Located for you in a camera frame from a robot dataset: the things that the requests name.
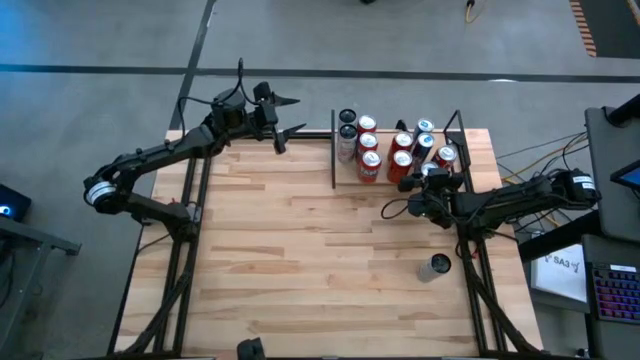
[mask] butcher block tabletop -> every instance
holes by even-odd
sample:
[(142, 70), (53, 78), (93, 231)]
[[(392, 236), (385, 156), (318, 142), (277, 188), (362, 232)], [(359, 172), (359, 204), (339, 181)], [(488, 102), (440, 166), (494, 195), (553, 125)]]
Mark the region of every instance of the butcher block tabletop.
[[(475, 190), (500, 187), (488, 130), (466, 136)], [(186, 168), (159, 170), (153, 199), (180, 199)], [(256, 337), (268, 357), (477, 355), (455, 228), (406, 213), (380, 218), (385, 203), (406, 197), (391, 185), (332, 189), (330, 140), (291, 140), (283, 155), (269, 141), (233, 142), (213, 159), (183, 356), (234, 359), (238, 343)], [(500, 231), (513, 233), (506, 225)], [(140, 246), (164, 234), (162, 225), (146, 227)], [(517, 244), (494, 237), (487, 248), (500, 306), (541, 348)], [(167, 238), (138, 255), (116, 351), (158, 309), (170, 249)], [(449, 256), (451, 271), (420, 282), (419, 265), (436, 253)], [(172, 315), (168, 347), (174, 325)]]

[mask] soda can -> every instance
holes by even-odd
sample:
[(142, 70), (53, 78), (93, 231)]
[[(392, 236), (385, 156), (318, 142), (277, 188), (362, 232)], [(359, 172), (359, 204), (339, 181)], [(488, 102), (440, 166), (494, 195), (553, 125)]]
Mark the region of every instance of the soda can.
[(398, 133), (393, 137), (393, 141), (391, 141), (389, 154), (387, 154), (387, 160), (391, 161), (391, 159), (393, 158), (393, 154), (395, 154), (396, 151), (411, 151), (411, 145), (413, 145), (413, 138), (411, 137), (411, 134), (407, 132)]
[(338, 160), (347, 163), (353, 160), (358, 145), (358, 131), (353, 125), (342, 125), (338, 131)]
[(362, 154), (367, 151), (378, 150), (378, 138), (374, 133), (364, 133), (358, 138), (358, 150), (356, 152), (356, 160), (360, 163)]
[(427, 159), (434, 142), (435, 140), (431, 134), (425, 133), (418, 136), (418, 141), (411, 152), (416, 169), (419, 169), (422, 166), (422, 163)]
[(420, 119), (416, 124), (416, 128), (413, 130), (413, 142), (418, 141), (418, 137), (423, 133), (433, 132), (433, 122), (429, 119)]
[(456, 149), (451, 145), (445, 145), (433, 154), (431, 161), (441, 168), (451, 169), (457, 157), (458, 153), (456, 152)]
[(344, 109), (340, 111), (340, 114), (338, 114), (338, 119), (340, 119), (341, 126), (345, 124), (355, 125), (356, 112), (351, 109)]
[(445, 254), (435, 254), (418, 269), (418, 280), (427, 283), (451, 270), (451, 259)]
[(358, 169), (358, 178), (363, 183), (373, 183), (378, 178), (382, 161), (375, 151), (367, 151), (362, 154), (362, 162)]
[(437, 169), (437, 168), (438, 168), (438, 164), (434, 163), (433, 161), (429, 161), (422, 164), (422, 167), (420, 168), (420, 172), (422, 173), (422, 176), (427, 176), (429, 175), (429, 170)]
[(398, 150), (393, 154), (393, 160), (389, 162), (387, 179), (394, 184), (399, 184), (403, 177), (407, 176), (412, 163), (411, 154), (406, 150)]
[(366, 132), (376, 132), (376, 119), (369, 115), (362, 115), (358, 119), (358, 136)]

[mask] keyboard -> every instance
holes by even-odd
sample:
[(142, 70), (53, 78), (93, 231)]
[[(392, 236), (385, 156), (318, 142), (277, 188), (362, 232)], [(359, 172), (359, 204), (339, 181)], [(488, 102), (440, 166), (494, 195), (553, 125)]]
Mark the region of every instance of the keyboard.
[(640, 324), (640, 274), (635, 267), (593, 264), (591, 275), (597, 317)]

